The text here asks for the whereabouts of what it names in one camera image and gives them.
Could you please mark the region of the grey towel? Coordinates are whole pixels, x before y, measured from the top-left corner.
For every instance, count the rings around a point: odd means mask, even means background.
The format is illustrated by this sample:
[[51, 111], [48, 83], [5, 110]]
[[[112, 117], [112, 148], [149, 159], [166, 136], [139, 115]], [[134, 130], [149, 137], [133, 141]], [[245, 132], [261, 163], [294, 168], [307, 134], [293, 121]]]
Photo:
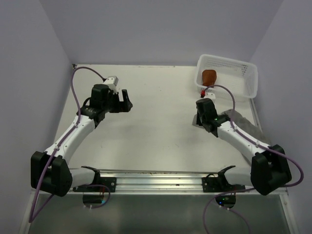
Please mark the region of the grey towel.
[[[232, 114], [232, 109], [223, 111], [222, 113], [219, 113], [219, 115], [227, 115], [228, 117], [231, 117]], [[202, 128], [202, 126], [198, 125], [196, 123], [197, 120], [197, 114], [194, 115], [193, 121], [192, 121], [192, 125], [195, 127], [199, 127]], [[270, 139], [265, 136], [262, 131], [260, 130], [260, 128], [258, 128], [257, 126], [253, 125], [248, 119], [246, 119], [245, 117], [242, 116], [242, 114], [240, 114], [237, 111], [234, 111], [234, 123], [244, 132], [246, 132], [247, 134], [251, 135], [252, 137], [256, 138], [257, 140], [264, 142], [268, 145], [271, 145], [271, 141]]]

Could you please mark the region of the rust brown towel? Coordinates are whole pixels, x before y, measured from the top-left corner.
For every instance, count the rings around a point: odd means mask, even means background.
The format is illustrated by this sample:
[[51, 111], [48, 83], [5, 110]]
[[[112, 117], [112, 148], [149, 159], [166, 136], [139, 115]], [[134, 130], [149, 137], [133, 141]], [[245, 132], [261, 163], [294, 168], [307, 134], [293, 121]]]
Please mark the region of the rust brown towel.
[[215, 70], [204, 70], [202, 72], [202, 85], [212, 86], [215, 84], [217, 79], [217, 73]]

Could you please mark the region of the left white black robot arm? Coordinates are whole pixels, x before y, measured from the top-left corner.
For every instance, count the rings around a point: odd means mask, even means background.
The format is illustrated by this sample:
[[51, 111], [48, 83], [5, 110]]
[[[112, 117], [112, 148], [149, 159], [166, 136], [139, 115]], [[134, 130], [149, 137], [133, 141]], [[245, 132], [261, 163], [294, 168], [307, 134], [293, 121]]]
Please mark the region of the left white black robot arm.
[[31, 156], [31, 187], [63, 197], [71, 188], [85, 186], [94, 192], [101, 187], [98, 169], [82, 166], [69, 168], [75, 151], [94, 131], [107, 113], [127, 113], [133, 107], [126, 89], [114, 90], [113, 85], [95, 84], [91, 96], [79, 107], [66, 132], [44, 152]]

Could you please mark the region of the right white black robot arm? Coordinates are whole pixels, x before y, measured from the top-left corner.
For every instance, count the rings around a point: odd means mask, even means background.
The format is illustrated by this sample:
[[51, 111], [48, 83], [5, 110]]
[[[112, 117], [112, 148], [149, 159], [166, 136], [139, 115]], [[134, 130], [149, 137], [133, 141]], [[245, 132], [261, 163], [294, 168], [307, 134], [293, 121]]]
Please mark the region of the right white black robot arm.
[[229, 143], [251, 164], [250, 168], [231, 165], [219, 171], [216, 176], [209, 174], [204, 177], [202, 182], [212, 191], [243, 190], [250, 186], [261, 195], [268, 195], [291, 181], [292, 175], [287, 159], [282, 156], [284, 149], [281, 146], [270, 146], [257, 141], [231, 123], [228, 115], [217, 114], [215, 105], [209, 98], [196, 101], [196, 108], [196, 124]]

